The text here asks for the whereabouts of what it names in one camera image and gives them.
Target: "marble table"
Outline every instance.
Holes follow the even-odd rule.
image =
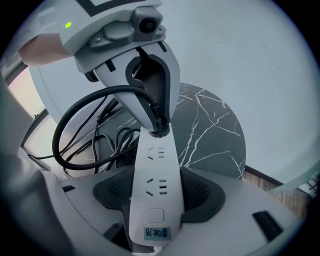
[[[83,120],[89,116],[100,100],[80,110],[63,132],[60,147],[72,137]],[[92,138],[96,116],[84,126],[77,143],[63,157]],[[171,121],[180,167],[192,167],[223,176],[242,179],[246,164],[246,143],[241,125],[229,106],[213,93],[200,87],[181,83],[179,100]],[[122,127],[140,128],[140,124],[120,104],[109,114],[98,129],[112,139]],[[96,144],[98,158],[112,155],[106,139]],[[91,146],[73,157],[71,163],[88,164],[93,161]],[[92,174],[93,170],[68,170],[73,177]]]

